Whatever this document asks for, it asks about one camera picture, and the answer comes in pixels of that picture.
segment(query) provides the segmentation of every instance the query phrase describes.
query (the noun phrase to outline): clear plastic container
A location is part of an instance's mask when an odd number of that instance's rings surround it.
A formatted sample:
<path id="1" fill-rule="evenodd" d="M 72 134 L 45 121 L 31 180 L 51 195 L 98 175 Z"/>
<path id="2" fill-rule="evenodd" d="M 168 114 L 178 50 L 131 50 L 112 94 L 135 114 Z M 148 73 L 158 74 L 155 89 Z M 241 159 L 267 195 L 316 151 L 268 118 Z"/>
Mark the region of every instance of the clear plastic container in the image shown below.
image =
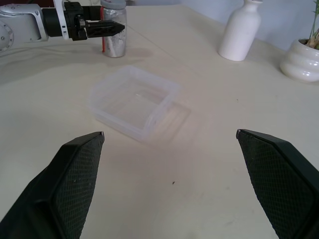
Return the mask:
<path id="1" fill-rule="evenodd" d="M 143 141 L 164 117 L 179 89 L 176 83 L 127 66 L 95 85 L 89 104 L 97 120 Z"/>

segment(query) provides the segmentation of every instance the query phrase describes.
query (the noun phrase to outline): table surface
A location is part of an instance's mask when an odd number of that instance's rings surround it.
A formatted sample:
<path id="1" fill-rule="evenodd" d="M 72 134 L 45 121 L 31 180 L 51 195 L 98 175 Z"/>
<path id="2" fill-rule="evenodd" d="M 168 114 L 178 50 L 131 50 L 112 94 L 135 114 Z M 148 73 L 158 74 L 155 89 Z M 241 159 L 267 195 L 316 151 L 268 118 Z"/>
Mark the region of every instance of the table surface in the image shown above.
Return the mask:
<path id="1" fill-rule="evenodd" d="M 260 41 L 243 62 L 219 57 L 223 26 L 187 7 L 129 7 L 128 19 L 123 58 L 102 55 L 100 39 L 52 39 L 0 58 L 0 217 L 62 144 L 104 131 L 81 238 L 277 238 L 236 130 L 286 139 L 319 168 L 319 86 L 285 77 L 283 52 Z M 93 85 L 126 65 L 182 86 L 171 118 L 146 143 L 87 107 Z"/>

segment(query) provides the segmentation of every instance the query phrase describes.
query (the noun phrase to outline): white ceramic vase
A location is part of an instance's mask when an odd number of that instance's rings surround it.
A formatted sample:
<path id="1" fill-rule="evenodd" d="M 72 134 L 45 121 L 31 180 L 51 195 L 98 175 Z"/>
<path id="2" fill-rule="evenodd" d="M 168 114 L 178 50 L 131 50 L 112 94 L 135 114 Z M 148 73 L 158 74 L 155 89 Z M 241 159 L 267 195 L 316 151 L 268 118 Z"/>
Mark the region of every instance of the white ceramic vase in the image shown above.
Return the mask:
<path id="1" fill-rule="evenodd" d="M 242 8 L 229 17 L 218 54 L 232 61 L 246 58 L 261 23 L 257 8 L 263 0 L 244 0 Z"/>
<path id="2" fill-rule="evenodd" d="M 319 81 L 319 50 L 296 40 L 282 59 L 280 68 L 290 78 L 306 83 Z"/>

